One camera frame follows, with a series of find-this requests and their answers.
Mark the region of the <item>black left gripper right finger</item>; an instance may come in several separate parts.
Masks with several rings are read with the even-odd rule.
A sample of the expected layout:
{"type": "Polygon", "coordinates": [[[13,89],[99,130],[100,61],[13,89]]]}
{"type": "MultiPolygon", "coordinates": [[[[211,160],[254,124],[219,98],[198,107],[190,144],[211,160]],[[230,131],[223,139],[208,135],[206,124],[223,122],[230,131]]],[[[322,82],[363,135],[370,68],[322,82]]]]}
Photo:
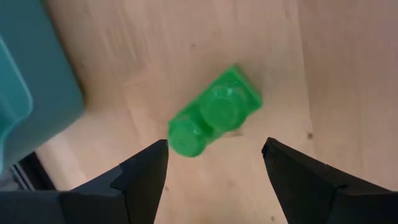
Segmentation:
{"type": "Polygon", "coordinates": [[[301,153],[274,138],[262,148],[288,224],[398,224],[398,192],[301,153]]]}

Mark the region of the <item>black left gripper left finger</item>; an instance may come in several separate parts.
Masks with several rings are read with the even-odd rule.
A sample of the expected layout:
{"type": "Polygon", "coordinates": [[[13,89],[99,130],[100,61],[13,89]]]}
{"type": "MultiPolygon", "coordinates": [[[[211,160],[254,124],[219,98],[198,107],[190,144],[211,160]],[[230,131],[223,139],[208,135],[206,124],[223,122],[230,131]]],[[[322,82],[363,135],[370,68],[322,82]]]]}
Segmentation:
{"type": "Polygon", "coordinates": [[[59,197],[67,224],[154,224],[165,185],[165,139],[59,197]]]}

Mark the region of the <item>small green toy block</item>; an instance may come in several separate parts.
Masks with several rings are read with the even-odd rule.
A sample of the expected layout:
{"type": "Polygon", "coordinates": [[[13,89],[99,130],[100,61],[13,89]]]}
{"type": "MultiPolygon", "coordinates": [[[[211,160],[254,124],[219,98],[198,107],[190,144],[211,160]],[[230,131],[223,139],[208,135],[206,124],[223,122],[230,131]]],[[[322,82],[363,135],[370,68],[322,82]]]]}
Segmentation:
{"type": "Polygon", "coordinates": [[[234,64],[169,120],[169,145],[181,156],[199,156],[222,135],[240,128],[261,106],[261,92],[234,64]]]}

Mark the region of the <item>blue plastic bin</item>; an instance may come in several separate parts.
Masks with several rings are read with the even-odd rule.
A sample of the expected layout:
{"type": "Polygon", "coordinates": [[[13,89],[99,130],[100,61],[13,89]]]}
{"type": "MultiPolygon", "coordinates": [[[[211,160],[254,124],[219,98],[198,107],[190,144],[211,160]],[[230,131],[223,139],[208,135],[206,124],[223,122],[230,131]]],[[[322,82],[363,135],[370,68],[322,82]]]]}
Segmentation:
{"type": "Polygon", "coordinates": [[[41,0],[0,0],[0,173],[83,111],[78,82],[41,0]]]}

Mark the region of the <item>black table frame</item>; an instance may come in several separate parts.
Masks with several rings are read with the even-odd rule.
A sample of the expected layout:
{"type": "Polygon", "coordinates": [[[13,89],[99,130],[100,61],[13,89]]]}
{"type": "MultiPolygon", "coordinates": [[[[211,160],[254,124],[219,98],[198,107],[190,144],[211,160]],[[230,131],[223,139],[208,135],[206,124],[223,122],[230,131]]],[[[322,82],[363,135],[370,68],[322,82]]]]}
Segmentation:
{"type": "Polygon", "coordinates": [[[31,153],[9,168],[17,190],[55,190],[36,153],[31,153]]]}

